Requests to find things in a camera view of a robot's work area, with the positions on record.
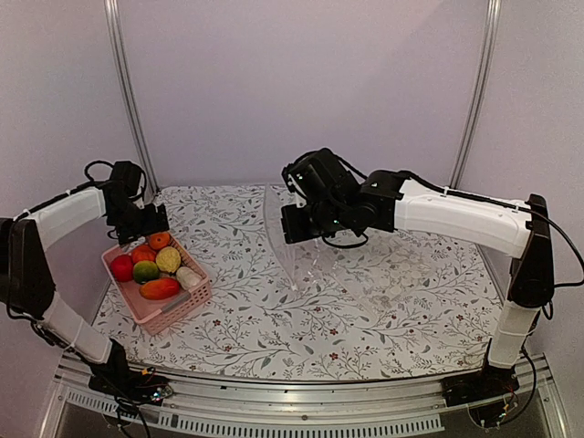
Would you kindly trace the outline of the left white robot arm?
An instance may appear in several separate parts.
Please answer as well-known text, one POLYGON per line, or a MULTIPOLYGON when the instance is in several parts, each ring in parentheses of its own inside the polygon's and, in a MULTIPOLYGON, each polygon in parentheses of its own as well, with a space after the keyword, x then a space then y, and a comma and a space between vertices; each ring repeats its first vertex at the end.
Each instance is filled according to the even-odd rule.
POLYGON ((91 370, 95 391, 139 404, 171 393, 155 369, 132 370, 118 341, 87 322, 75 286, 97 280, 97 244, 86 228, 102 221, 121 245, 168 230, 163 206, 145 203, 147 177, 140 165, 112 162, 106 179, 84 170, 85 182, 14 217, 1 220, 1 302, 13 321, 25 321, 49 344, 75 354, 91 370))

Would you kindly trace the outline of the orange green papaya toy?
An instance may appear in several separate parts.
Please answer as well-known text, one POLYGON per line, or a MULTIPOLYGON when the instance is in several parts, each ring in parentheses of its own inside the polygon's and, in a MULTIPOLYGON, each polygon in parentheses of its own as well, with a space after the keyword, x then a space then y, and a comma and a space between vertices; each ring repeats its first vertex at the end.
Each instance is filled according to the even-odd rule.
POLYGON ((171 235, 168 232, 155 233, 148 237, 149 247, 156 252, 168 246, 170 242, 171 235))

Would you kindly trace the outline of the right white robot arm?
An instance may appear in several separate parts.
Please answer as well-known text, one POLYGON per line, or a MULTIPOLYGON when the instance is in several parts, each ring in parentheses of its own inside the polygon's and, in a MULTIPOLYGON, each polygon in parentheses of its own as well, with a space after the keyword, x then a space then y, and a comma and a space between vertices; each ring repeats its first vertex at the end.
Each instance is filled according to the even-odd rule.
POLYGON ((547 204, 501 201, 439 187, 410 171, 364 175, 328 148, 310 151, 282 171, 296 196, 282 207, 287 244, 340 231, 362 237, 369 229, 443 235, 486 246, 511 258, 510 283, 480 370, 442 379, 448 405, 517 391, 516 362, 540 309, 553 297, 554 264, 547 204))

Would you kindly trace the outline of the clear zip top bag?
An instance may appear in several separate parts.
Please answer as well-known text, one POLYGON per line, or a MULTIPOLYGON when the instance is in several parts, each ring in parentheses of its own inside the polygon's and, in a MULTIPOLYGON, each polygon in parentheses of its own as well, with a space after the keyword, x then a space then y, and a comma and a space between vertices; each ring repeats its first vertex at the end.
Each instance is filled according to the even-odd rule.
POLYGON ((409 246, 406 234, 368 230, 365 237, 342 231, 329 246, 320 238, 287 244, 281 209, 294 197, 282 186, 267 185, 263 216, 267 241, 298 297, 331 282, 357 306, 378 317, 397 306, 399 297, 420 287, 431 273, 429 258, 409 246))

